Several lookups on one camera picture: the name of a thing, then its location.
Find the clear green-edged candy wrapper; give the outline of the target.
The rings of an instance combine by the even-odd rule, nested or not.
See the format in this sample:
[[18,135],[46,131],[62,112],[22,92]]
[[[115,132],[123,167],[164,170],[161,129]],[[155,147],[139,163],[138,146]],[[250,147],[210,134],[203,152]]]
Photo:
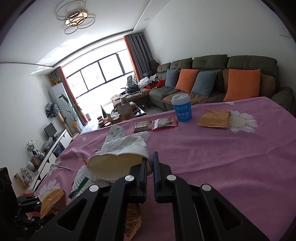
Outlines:
[[81,192],[81,190],[82,190],[83,187],[87,184],[88,181],[89,181],[89,178],[88,178],[88,177],[85,177],[85,178],[82,180],[82,182],[78,185],[78,187],[68,195],[68,197],[69,197],[70,199],[73,199],[73,198],[75,198],[76,196],[78,196],[78,194]]

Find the white foam fruit net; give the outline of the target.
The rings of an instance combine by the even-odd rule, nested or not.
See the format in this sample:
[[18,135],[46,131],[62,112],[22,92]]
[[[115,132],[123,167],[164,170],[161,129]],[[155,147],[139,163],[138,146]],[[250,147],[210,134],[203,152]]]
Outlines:
[[110,181],[106,181],[103,179],[99,179],[95,175],[93,175],[87,168],[87,166],[82,166],[74,179],[72,185],[72,192],[73,196],[78,196],[83,193],[87,188],[92,185],[97,185],[100,188],[112,185],[113,183]]

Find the crushed white paper cup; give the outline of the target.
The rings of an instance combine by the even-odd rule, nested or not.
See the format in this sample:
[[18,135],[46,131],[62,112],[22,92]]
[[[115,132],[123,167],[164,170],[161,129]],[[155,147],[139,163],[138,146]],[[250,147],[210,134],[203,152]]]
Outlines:
[[152,156],[147,146],[149,132],[127,135],[124,128],[112,126],[102,148],[90,157],[88,170],[97,178],[114,182],[128,175],[130,168],[147,159],[147,174],[152,173]]

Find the pink floral tablecloth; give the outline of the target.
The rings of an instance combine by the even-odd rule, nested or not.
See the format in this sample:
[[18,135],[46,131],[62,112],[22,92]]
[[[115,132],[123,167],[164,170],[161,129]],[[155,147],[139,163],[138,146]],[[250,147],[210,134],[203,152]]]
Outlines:
[[[197,125],[231,110],[228,128]],[[187,183],[210,184],[270,240],[295,218],[295,117],[266,97],[197,104],[192,119],[151,131],[147,146]]]

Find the white TV cabinet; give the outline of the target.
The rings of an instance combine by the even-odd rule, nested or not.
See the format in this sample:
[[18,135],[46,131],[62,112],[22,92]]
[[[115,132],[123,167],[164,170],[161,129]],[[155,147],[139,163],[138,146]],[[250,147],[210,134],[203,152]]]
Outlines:
[[52,145],[46,152],[46,155],[43,161],[35,169],[35,176],[30,186],[32,191],[35,191],[44,178],[48,175],[50,166],[54,164],[55,160],[60,156],[60,154],[69,146],[71,143],[72,138],[70,137],[67,130],[64,130],[56,136],[55,140],[53,141]]

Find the red snack wrapper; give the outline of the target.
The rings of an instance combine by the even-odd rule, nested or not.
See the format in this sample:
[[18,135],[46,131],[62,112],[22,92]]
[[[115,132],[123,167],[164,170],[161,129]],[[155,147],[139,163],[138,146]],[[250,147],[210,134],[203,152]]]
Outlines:
[[162,128],[174,128],[178,126],[177,117],[174,115],[167,116],[166,118],[158,118],[152,121],[152,131]]

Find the brown kraft snack packet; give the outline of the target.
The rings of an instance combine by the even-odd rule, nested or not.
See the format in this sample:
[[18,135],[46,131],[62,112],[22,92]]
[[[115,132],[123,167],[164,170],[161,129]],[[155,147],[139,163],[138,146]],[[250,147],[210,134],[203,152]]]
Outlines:
[[208,128],[228,128],[231,110],[207,109],[198,120],[197,125]]

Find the small black monitor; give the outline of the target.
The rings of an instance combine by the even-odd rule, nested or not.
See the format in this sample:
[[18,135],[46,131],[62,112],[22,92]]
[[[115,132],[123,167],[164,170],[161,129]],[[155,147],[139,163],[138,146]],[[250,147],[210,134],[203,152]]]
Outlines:
[[44,128],[44,132],[46,133],[46,135],[49,138],[50,137],[55,138],[55,134],[56,134],[57,130],[56,130],[55,126],[52,123],[50,123]]

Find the tan snack wrapper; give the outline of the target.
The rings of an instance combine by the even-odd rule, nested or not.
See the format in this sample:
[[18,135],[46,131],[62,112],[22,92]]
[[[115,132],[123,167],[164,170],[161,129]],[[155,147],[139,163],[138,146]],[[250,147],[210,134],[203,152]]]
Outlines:
[[144,132],[152,129],[152,121],[150,120],[145,120],[145,121],[140,121],[137,123],[134,127],[134,132],[139,133],[139,132]]

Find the brown paper bag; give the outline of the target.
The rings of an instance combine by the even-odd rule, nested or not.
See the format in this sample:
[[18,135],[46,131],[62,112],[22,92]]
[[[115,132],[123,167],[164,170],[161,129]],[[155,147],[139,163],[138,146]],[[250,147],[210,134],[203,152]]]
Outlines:
[[134,118],[134,113],[132,111],[132,107],[129,103],[122,104],[117,108],[118,113],[120,114],[120,119],[122,121],[127,121]]

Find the tall green potted plant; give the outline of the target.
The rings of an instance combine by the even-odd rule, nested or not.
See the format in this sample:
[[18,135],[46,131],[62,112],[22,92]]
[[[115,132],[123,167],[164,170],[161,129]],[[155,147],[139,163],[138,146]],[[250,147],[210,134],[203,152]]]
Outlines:
[[77,133],[81,134],[81,129],[79,128],[78,122],[77,122],[78,119],[76,117],[73,106],[70,105],[69,99],[64,94],[61,94],[59,98],[62,98],[67,103],[67,106],[68,106],[67,112],[71,115],[70,120],[72,120],[71,126],[73,126],[76,129]]

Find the cluttered coffee table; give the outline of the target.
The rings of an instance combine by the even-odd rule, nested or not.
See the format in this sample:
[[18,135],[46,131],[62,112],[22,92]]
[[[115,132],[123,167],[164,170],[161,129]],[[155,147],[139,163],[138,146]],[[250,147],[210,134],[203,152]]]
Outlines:
[[134,102],[125,103],[124,105],[120,105],[117,108],[112,109],[110,113],[108,113],[101,106],[102,115],[100,115],[98,120],[98,128],[103,128],[107,126],[111,126],[116,123],[120,123],[122,121],[127,121],[132,118],[146,116],[147,113],[143,111],[139,106],[137,106]]

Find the blue lidded paper cup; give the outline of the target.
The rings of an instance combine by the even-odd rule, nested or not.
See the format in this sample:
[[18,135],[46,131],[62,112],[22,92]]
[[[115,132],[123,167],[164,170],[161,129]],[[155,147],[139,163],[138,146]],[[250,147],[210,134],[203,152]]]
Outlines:
[[178,121],[187,122],[192,119],[191,98],[186,93],[176,94],[171,99]]

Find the blue-grey cushion right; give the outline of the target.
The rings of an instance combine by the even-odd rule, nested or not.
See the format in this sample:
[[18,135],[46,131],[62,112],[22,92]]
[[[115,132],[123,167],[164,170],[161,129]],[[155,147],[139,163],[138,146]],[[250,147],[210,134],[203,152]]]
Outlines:
[[217,72],[202,71],[199,72],[193,85],[191,93],[209,97],[213,89]]

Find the blue-grey cushion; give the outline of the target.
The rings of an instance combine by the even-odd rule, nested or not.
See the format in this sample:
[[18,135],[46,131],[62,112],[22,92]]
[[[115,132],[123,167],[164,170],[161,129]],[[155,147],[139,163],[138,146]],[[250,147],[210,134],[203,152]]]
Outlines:
[[178,69],[168,69],[166,72],[165,87],[175,88],[178,78]]
[[202,71],[199,72],[193,85],[191,93],[209,97],[213,89],[217,72]]

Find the white floor air conditioner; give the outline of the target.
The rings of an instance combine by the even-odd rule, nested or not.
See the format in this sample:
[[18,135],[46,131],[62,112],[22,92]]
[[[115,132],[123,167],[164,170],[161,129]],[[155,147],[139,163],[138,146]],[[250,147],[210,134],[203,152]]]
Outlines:
[[[72,120],[70,120],[71,115],[67,112],[67,110],[68,110],[67,103],[62,98],[59,98],[59,96],[61,94],[64,94],[69,99],[69,97],[67,96],[67,93],[65,91],[65,88],[63,87],[63,84],[59,83],[55,86],[52,86],[49,89],[48,93],[49,93],[49,96],[51,97],[52,102],[57,104],[58,108],[60,109],[60,113],[61,113],[62,117],[66,118],[66,123],[69,126],[71,132],[76,133],[76,129],[73,126],[71,126]],[[79,120],[77,114],[76,114],[76,117],[78,119],[77,122],[78,122],[79,128],[80,129],[83,128],[83,125],[82,125],[81,121]]]

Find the dark green sofa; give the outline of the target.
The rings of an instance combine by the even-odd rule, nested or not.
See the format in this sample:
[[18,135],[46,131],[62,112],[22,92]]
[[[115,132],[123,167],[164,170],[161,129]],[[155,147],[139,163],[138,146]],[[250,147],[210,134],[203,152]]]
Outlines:
[[195,58],[186,58],[172,63],[159,65],[157,76],[159,80],[166,79],[166,73],[174,71],[174,77],[179,79],[182,69],[194,69],[199,73],[215,73],[216,79],[213,82],[211,93],[208,97],[200,95],[192,90],[188,93],[191,98],[191,105],[200,103],[222,102],[228,88],[228,70],[261,70],[259,96],[265,96],[279,104],[291,114],[295,113],[295,97],[293,90],[289,87],[282,87],[279,80],[278,61],[271,57],[255,55],[227,56],[207,55]]

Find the orange cushion left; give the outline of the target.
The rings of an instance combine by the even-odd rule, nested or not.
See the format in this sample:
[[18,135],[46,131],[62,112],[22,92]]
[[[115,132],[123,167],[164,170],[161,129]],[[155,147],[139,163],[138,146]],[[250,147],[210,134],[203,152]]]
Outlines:
[[199,70],[198,69],[181,69],[176,89],[186,93],[191,92]]

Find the orange cushion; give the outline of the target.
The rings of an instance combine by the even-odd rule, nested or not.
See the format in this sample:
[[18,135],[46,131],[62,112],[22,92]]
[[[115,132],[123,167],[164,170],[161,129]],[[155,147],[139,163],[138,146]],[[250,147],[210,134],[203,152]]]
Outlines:
[[199,70],[198,69],[181,69],[176,89],[186,93],[191,92]]
[[224,102],[259,97],[261,70],[228,69]]

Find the orange cushion right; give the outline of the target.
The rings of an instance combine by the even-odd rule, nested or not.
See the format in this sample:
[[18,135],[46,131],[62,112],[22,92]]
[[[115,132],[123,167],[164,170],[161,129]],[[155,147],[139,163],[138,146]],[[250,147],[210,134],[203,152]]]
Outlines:
[[261,70],[228,69],[224,102],[259,97]]

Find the blue-grey cushion left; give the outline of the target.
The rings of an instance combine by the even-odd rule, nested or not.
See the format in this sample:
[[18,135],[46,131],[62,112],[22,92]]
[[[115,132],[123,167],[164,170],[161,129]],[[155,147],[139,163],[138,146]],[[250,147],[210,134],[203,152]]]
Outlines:
[[166,72],[165,87],[175,88],[178,78],[178,69],[168,69]]

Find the orange grey curtain left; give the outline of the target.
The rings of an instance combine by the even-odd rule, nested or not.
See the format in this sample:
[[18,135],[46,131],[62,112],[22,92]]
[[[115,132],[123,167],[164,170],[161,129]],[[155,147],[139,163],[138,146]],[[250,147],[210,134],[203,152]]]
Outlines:
[[78,118],[81,121],[82,125],[85,126],[88,123],[88,119],[86,118],[86,116],[82,112],[82,109],[78,105],[78,102],[77,102],[76,98],[74,97],[74,95],[73,95],[73,93],[72,93],[72,91],[70,89],[70,86],[69,86],[69,84],[67,82],[67,79],[66,79],[65,74],[64,74],[64,72],[62,70],[62,67],[59,66],[55,70],[53,70],[50,73],[49,77],[50,77],[50,79],[54,79],[54,78],[59,78],[60,79],[60,82],[63,84],[63,87],[65,88],[65,91],[67,93],[67,96],[69,97],[69,101],[74,106],[74,111],[78,115]]

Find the orange grey curtain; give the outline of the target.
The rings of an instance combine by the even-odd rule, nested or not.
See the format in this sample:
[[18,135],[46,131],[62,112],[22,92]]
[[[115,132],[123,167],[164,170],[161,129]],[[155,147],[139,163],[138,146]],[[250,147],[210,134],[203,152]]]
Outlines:
[[65,91],[67,93],[67,96],[69,97],[69,101],[74,106],[74,111],[78,115],[78,118],[81,121],[82,125],[85,126],[88,123],[88,119],[86,118],[86,116],[82,112],[82,109],[78,105],[78,102],[77,102],[76,98],[74,97],[74,95],[73,95],[73,93],[72,93],[72,91],[70,89],[70,86],[69,86],[69,84],[67,82],[67,79],[66,79],[65,74],[64,74],[64,72],[62,70],[62,67],[59,66],[55,70],[53,70],[50,73],[49,77],[50,77],[50,79],[54,79],[54,78],[59,78],[60,79],[60,82],[63,84],[63,87],[65,88]]
[[137,78],[140,81],[144,75],[151,73],[149,63],[153,60],[152,53],[144,37],[144,33],[135,33],[124,36],[132,66]]

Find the orange grey curtain right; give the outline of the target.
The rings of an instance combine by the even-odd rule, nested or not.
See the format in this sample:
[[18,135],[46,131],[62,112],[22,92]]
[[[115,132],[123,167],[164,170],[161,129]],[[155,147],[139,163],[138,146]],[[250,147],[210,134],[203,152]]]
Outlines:
[[144,33],[135,33],[124,36],[132,66],[137,78],[140,81],[144,75],[151,73],[149,63],[153,60],[152,53],[144,37]]

